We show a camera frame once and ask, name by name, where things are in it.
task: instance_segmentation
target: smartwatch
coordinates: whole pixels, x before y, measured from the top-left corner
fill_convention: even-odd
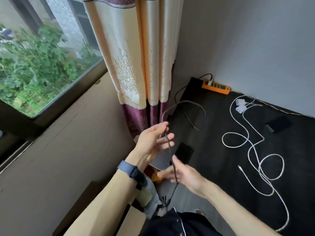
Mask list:
[[[140,186],[147,186],[147,179],[137,166],[134,166],[123,160],[117,167],[117,170],[118,169],[125,172],[130,178],[135,179],[136,182],[140,184]]]

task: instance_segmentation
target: smartphone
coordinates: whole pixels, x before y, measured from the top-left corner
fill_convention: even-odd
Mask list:
[[[265,125],[270,132],[277,133],[281,130],[286,129],[287,127],[290,127],[292,125],[292,122],[286,116],[281,116],[274,120],[266,122]]]
[[[193,152],[194,148],[188,146],[186,143],[180,143],[175,155],[182,163],[187,164]]]

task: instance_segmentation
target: yellow cable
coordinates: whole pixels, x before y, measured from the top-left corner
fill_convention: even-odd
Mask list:
[[[237,92],[237,91],[234,91],[234,90],[230,90],[230,91],[231,91],[231,92],[235,92],[235,93],[239,93],[239,94],[243,94],[243,93],[241,93],[241,92]],[[267,106],[269,106],[269,107],[274,108],[275,110],[281,111],[281,112],[286,113],[286,114],[291,114],[291,115],[305,116],[305,117],[309,117],[309,118],[314,118],[314,117],[312,117],[312,116],[305,115],[305,114],[288,113],[288,112],[283,111],[283,110],[281,110],[281,109],[278,109],[278,108],[276,108],[276,107],[274,107],[274,106],[272,106],[272,105],[270,105],[270,104],[268,104],[268,103],[265,103],[264,101],[257,100],[257,99],[256,99],[256,101],[261,102],[261,103],[263,103],[263,104],[265,104],[265,105],[267,105]]]

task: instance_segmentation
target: cream curtain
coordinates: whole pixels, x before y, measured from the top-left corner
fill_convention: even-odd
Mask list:
[[[168,102],[184,0],[83,1],[134,135]]]

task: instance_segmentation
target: green plant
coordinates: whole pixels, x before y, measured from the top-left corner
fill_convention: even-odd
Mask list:
[[[82,47],[81,58],[60,47],[66,39],[59,28],[44,25],[38,33],[21,28],[13,40],[0,36],[0,99],[28,116],[36,115],[99,59],[88,45]]]

